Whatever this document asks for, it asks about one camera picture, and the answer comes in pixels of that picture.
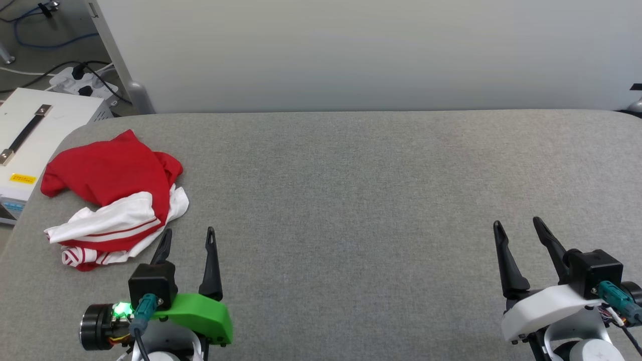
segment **cable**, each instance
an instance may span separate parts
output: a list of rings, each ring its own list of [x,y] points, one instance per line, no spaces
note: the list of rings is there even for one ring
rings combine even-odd
[[[20,88],[26,88],[26,87],[29,87],[29,86],[31,86],[31,85],[33,85],[33,84],[35,84],[35,83],[39,82],[40,80],[44,79],[48,74],[53,73],[53,72],[54,72],[54,71],[56,71],[56,69],[58,69],[59,67],[61,67],[61,66],[65,66],[65,65],[67,65],[67,64],[82,64],[82,63],[81,63],[81,62],[77,62],[77,61],[72,60],[72,61],[68,61],[68,62],[64,62],[64,63],[58,64],[58,65],[56,65],[55,67],[52,67],[49,71],[46,71],[46,72],[44,73],[44,75],[40,75],[39,77],[37,77],[36,79],[34,79],[34,80],[32,80],[32,81],[28,82],[27,84],[24,84],[24,85],[20,86]],[[105,65],[108,65],[109,63],[107,63],[107,62],[102,62],[102,61],[99,61],[99,60],[90,60],[90,61],[88,61],[88,62],[85,62],[84,64],[85,64],[85,65],[86,65],[86,64],[105,64]],[[16,90],[16,88],[13,88],[13,89],[6,89],[6,90],[0,90],[0,94],[5,93],[5,92],[12,92],[12,91],[14,91],[14,90]]]
[[[11,72],[11,73],[22,74],[22,75],[44,75],[44,76],[56,76],[56,74],[28,73],[28,72],[26,72],[26,71],[13,70],[13,69],[9,69],[9,68],[7,68],[7,67],[1,67],[1,66],[0,66],[0,70],[9,71],[9,72]]]
[[[615,321],[616,324],[618,324],[618,327],[624,327],[624,321],[618,316],[618,313],[613,310],[613,307],[608,306],[606,310],[611,314],[611,317],[613,318],[613,321]]]
[[[2,8],[0,8],[0,12],[4,11],[4,9],[8,8],[13,3],[15,3],[15,0],[9,1],[7,5],[4,5]]]
[[[633,335],[631,335],[631,332],[629,331],[629,329],[626,328],[625,326],[619,327],[619,328],[621,328],[622,331],[624,331],[624,334],[629,338],[629,341],[631,341],[631,343],[633,344],[633,347],[635,347],[636,351],[640,354],[640,356],[642,356],[642,348],[638,344],[638,340],[636,340],[636,338],[633,337]]]
[[[82,39],[85,39],[85,38],[88,38],[88,37],[95,37],[95,36],[98,36],[98,35],[99,35],[98,33],[86,34],[86,35],[82,35],[81,37],[77,37],[77,38],[71,39],[71,40],[69,40],[69,41],[67,41],[67,42],[63,42],[62,44],[57,44],[57,45],[35,45],[35,44],[28,44],[28,43],[25,43],[25,42],[23,42],[23,41],[20,39],[20,36],[18,36],[18,24],[20,24],[20,22],[21,22],[24,18],[28,17],[30,13],[32,13],[32,12],[34,12],[34,11],[38,10],[39,8],[40,8],[40,7],[36,6],[35,8],[33,8],[33,9],[29,10],[28,12],[24,13],[22,16],[18,17],[18,18],[13,22],[13,36],[15,37],[15,41],[16,41],[18,44],[20,44],[20,45],[22,45],[22,46],[24,46],[24,47],[27,47],[27,48],[36,48],[36,49],[58,49],[58,48],[62,48],[63,46],[69,45],[69,44],[71,44],[72,42],[76,42],[76,41],[78,41],[78,40],[82,40]]]
[[[3,19],[3,18],[1,18],[1,17],[0,17],[0,21],[2,21],[2,22],[6,22],[6,23],[8,24],[8,23],[11,23],[11,22],[14,22],[14,21],[22,20],[22,19],[24,19],[24,18],[26,18],[26,17],[29,17],[29,16],[36,16],[36,15],[42,15],[42,14],[43,14],[42,12],[39,12],[39,13],[31,13],[31,14],[29,14],[29,15],[20,16],[20,17],[17,17],[17,18],[15,18],[15,19],[11,19],[11,20]]]
[[[119,358],[116,359],[116,361],[123,361],[127,357],[127,355],[132,353],[133,350],[133,348],[128,348],[125,353],[123,353]]]
[[[102,75],[102,74],[106,73],[107,71],[109,71],[109,70],[107,70],[107,71],[106,71],[106,69],[109,69],[109,68],[110,68],[110,67],[112,67],[112,66],[114,66],[114,63],[109,63],[109,64],[107,64],[106,66],[104,66],[104,67],[102,67],[102,68],[100,68],[100,69],[96,70],[96,72],[97,72],[97,73],[101,73],[101,75]],[[58,85],[59,85],[59,84],[52,85],[51,87],[48,87],[47,89],[44,89],[43,91],[50,91],[50,90],[52,90],[53,88],[57,87]]]
[[[90,71],[90,72],[91,72],[91,73],[92,73],[96,78],[98,78],[98,80],[100,80],[101,82],[103,82],[103,84],[105,84],[105,87],[107,88],[107,90],[109,90],[110,92],[112,92],[112,94],[113,94],[113,95],[115,95],[115,96],[116,96],[116,98],[118,98],[118,99],[120,99],[120,100],[124,101],[125,103],[127,103],[127,104],[129,104],[129,105],[133,105],[133,103],[132,103],[132,102],[130,102],[129,100],[127,100],[127,99],[123,98],[122,96],[118,95],[118,93],[117,93],[117,92],[115,92],[115,91],[114,91],[114,90],[109,86],[109,84],[107,84],[107,82],[105,81],[105,79],[103,79],[100,75],[98,75],[98,73],[96,73],[95,71],[93,71],[93,70],[92,70],[90,67],[88,67],[88,66],[87,66],[87,69],[89,69],[89,71]]]
[[[141,357],[143,358],[143,360],[150,361],[150,357],[149,355],[147,355],[147,350],[145,349],[145,345],[143,345],[143,338],[141,337],[140,330],[134,330],[134,339],[138,344],[138,348],[141,350]]]

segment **white wall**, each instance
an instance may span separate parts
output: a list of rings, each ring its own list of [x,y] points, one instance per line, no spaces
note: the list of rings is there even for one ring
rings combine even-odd
[[[157,112],[622,109],[640,0],[89,0]]]

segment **gray table surface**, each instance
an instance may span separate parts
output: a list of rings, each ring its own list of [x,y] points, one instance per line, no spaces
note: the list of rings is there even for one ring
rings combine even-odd
[[[499,328],[497,219],[533,288],[557,280],[535,215],[567,248],[602,248],[642,282],[642,123],[632,116],[166,114],[83,127],[61,149],[128,128],[185,168],[177,183],[191,205],[170,225],[180,291],[197,291],[205,232],[216,228],[235,340],[211,360],[531,360]],[[127,299],[129,275],[156,243],[89,273],[62,265],[42,231],[83,206],[71,192],[31,197],[0,259],[1,360],[122,352],[84,351],[78,322],[91,303]]]

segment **green led light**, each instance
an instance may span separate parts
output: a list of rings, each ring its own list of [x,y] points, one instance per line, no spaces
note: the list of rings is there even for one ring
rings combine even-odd
[[[132,309],[132,304],[127,303],[127,302],[119,302],[114,305],[114,310],[112,311],[112,314],[114,317],[122,318],[122,317],[127,317],[134,313],[134,310]]]

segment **blue cable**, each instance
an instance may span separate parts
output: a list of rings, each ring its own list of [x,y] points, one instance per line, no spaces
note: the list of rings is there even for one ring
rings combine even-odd
[[[36,48],[36,49],[58,49],[58,48],[62,48],[63,46],[69,45],[69,44],[71,44],[72,42],[76,42],[76,41],[78,41],[78,40],[82,40],[82,39],[85,39],[85,38],[88,38],[88,37],[95,37],[95,36],[99,35],[98,33],[86,34],[86,35],[82,35],[81,37],[77,37],[77,38],[75,38],[75,39],[71,39],[71,40],[69,40],[69,41],[67,41],[67,42],[64,42],[64,43],[62,43],[62,44],[57,44],[57,45],[34,45],[34,44],[27,44],[27,43],[23,42],[22,40],[20,40],[20,36],[18,36],[18,24],[20,23],[20,21],[21,21],[21,20],[23,20],[24,18],[26,18],[27,16],[29,16],[29,14],[30,14],[30,13],[32,13],[32,12],[34,12],[34,11],[38,10],[38,9],[40,9],[40,8],[39,8],[38,6],[36,6],[35,8],[33,8],[33,9],[29,10],[28,12],[24,13],[22,16],[18,17],[18,18],[15,20],[15,22],[13,23],[13,35],[14,35],[14,37],[15,37],[15,41],[16,41],[18,44],[20,44],[20,45],[22,45],[22,46],[24,46],[24,47],[27,47],[27,48]]]

